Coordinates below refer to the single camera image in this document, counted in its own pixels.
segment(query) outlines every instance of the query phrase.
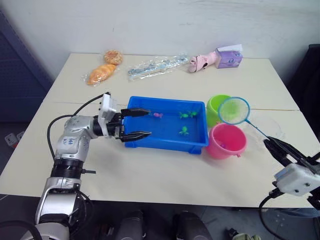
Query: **blue tray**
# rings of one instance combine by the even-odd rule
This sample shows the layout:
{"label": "blue tray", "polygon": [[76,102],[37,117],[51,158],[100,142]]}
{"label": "blue tray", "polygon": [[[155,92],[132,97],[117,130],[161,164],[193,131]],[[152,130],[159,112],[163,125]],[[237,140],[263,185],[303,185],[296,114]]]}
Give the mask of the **blue tray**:
{"label": "blue tray", "polygon": [[[150,131],[150,136],[126,142],[128,148],[144,147],[168,149],[201,154],[202,147],[208,146],[208,131],[205,104],[201,101],[184,101],[162,98],[132,96],[128,108],[144,108],[150,110],[149,115],[126,117],[125,133],[134,131]],[[181,118],[181,114],[196,112],[196,116]],[[161,118],[154,113],[163,114]],[[186,126],[188,134],[180,134]]]}

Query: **white table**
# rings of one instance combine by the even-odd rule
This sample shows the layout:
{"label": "white table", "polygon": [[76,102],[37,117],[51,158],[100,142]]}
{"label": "white table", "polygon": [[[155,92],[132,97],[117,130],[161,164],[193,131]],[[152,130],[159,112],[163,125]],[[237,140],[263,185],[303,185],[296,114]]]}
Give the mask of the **white table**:
{"label": "white table", "polygon": [[252,109],[299,110],[268,59],[244,58],[237,68],[209,66],[195,73],[170,73],[128,81],[130,67],[152,56],[125,55],[119,71],[97,87],[82,82],[82,76],[103,64],[99,54],[72,53],[47,94],[45,101],[85,103],[104,92],[111,92],[118,104],[126,105],[131,96],[202,101],[227,94],[245,98]]}
{"label": "white table", "polygon": [[[0,176],[1,194],[41,195],[53,166],[46,141],[47,126],[53,118],[73,113],[80,106],[78,103],[42,103]],[[90,104],[81,114],[96,115],[98,107]],[[319,150],[320,144],[300,111],[253,110],[253,114],[274,119],[285,133],[284,140],[302,153],[313,155]],[[52,127],[53,146],[63,132],[64,123],[65,120],[60,120]],[[91,141],[84,167],[96,170],[96,174],[81,177],[81,190],[92,200],[229,207],[257,207],[274,188],[273,175],[282,169],[267,150],[248,149],[240,158],[214,161],[205,150],[202,155],[193,155],[153,148],[125,148],[120,141],[103,137]],[[288,194],[266,205],[310,207],[305,196]]]}

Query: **purple box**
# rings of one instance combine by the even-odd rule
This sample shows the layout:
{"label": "purple box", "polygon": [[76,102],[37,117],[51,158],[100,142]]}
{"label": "purple box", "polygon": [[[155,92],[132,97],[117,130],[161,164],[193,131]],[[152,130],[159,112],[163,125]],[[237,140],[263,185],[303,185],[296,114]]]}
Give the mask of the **purple box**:
{"label": "purple box", "polygon": [[218,51],[216,49],[215,52],[217,55],[217,60],[215,61],[217,69],[236,68],[243,58],[239,51]]}

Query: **dark floor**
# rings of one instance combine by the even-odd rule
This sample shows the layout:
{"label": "dark floor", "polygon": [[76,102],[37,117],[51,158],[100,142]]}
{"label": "dark floor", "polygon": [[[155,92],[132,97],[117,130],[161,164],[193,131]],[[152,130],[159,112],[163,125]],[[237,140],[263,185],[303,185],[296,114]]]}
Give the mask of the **dark floor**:
{"label": "dark floor", "polygon": [[[27,124],[0,124],[0,173],[13,152],[6,145],[4,137],[9,133],[18,134],[27,127]],[[25,220],[32,222],[39,198],[25,196],[5,196],[0,194],[0,222],[7,220]],[[107,202],[95,201],[93,223],[107,223],[118,226],[121,219],[129,212],[143,210],[147,221],[155,221],[157,232],[153,240],[170,239],[172,219],[182,211],[197,214],[207,226],[214,240],[226,240],[225,229],[234,228],[238,232],[257,234],[263,240],[275,240],[261,224],[257,209],[233,209],[228,207],[158,204],[138,202]],[[293,217],[284,214],[278,209],[268,209],[264,213],[266,223],[279,235],[288,240],[319,240],[319,223],[313,218]],[[18,240],[24,234],[23,229],[2,228],[0,240]],[[76,239],[92,239],[91,231],[83,231]]]}

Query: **pink bucket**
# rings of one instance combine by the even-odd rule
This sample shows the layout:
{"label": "pink bucket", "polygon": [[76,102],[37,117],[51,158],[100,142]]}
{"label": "pink bucket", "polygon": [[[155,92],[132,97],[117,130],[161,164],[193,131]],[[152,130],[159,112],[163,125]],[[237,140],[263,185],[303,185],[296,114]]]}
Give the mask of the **pink bucket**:
{"label": "pink bucket", "polygon": [[240,128],[220,123],[211,129],[206,150],[214,159],[226,159],[230,156],[240,157],[246,146],[247,138]]}

